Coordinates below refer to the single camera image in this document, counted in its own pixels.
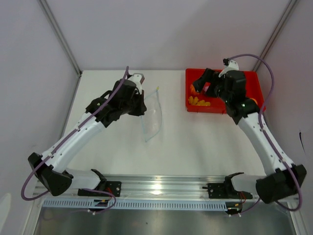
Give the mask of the yellow food pieces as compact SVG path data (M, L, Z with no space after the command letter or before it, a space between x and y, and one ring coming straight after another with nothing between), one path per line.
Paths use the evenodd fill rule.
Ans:
M195 96L195 97L190 96L188 98L188 103L190 105L193 105L193 106L205 106L205 107L211 106L211 103L209 101L205 101L204 99L199 100L199 98L197 96Z

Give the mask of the clear zip top bag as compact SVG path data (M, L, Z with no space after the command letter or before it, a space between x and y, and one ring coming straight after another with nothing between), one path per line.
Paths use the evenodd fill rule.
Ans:
M141 126L145 142L155 137L162 127L162 109L159 101L159 87L144 98L147 110L141 116Z

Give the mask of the purple onion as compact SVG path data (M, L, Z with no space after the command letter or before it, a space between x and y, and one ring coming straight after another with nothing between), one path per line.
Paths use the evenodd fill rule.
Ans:
M202 89L203 93L209 93L210 92L210 83L206 83Z

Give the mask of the small orange pumpkin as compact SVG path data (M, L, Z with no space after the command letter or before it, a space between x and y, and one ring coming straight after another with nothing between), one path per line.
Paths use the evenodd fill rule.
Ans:
M192 84L190 85L190 93L193 96L200 95L200 92L196 91L195 87Z

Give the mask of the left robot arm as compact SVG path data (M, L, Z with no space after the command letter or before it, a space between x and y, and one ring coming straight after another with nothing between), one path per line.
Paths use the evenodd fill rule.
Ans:
M66 137L42 154L32 153L28 157L35 176L49 193L59 196L68 189L77 189L80 196L100 196L108 191L107 179L98 170L73 170L67 166L84 145L122 115L144 115L147 108L143 81L144 76L138 73L126 80L116 81L112 90L106 91L86 107L85 113Z

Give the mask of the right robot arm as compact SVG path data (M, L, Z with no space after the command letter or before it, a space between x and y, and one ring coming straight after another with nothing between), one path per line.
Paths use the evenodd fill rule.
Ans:
M231 69L219 73L205 69L192 86L201 92L205 84L209 85L205 95L223 101L226 113L251 142L265 172L264 176L242 172L226 176L224 194L232 198L241 191L248 192L258 195L266 204L297 194L302 201L301 186L307 171L285 154L268 129L258 104L246 95L244 72Z

